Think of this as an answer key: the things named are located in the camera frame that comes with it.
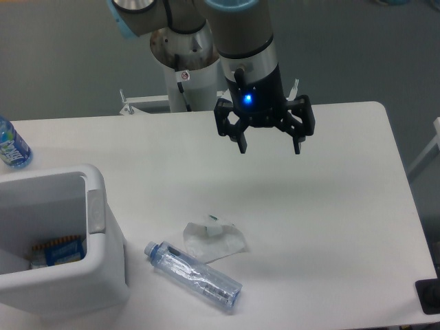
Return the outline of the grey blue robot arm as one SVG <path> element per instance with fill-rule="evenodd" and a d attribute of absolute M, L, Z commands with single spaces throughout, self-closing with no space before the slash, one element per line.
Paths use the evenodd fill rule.
<path fill-rule="evenodd" d="M 266 1 L 109 1 L 125 36 L 150 36 L 155 59 L 172 72 L 174 112 L 214 111 L 218 134 L 245 152 L 248 127 L 292 137 L 295 151 L 314 134 L 309 97 L 283 92 Z"/>

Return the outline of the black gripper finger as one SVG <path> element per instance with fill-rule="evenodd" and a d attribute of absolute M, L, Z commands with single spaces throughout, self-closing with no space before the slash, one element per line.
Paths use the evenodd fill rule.
<path fill-rule="evenodd" d="M 280 130 L 292 137 L 294 152 L 300 154 L 301 144 L 314 134 L 316 119 L 308 95 L 288 100 L 283 106 Z"/>
<path fill-rule="evenodd" d="M 235 110 L 231 101 L 224 98 L 218 99 L 214 107 L 214 118 L 217 126 L 217 132 L 221 137 L 228 136 L 232 142 L 237 143 L 240 153 L 247 150 L 247 141 L 244 132 L 248 128 L 248 123 L 239 118 L 235 124 L 229 120 L 229 115 Z"/>

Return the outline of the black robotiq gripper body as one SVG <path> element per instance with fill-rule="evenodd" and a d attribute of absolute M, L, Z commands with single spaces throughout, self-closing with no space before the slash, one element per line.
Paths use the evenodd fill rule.
<path fill-rule="evenodd" d="M 266 77 L 248 82 L 239 89 L 235 81 L 226 79 L 239 119 L 254 128 L 272 128 L 283 117 L 286 103 L 279 66 Z"/>

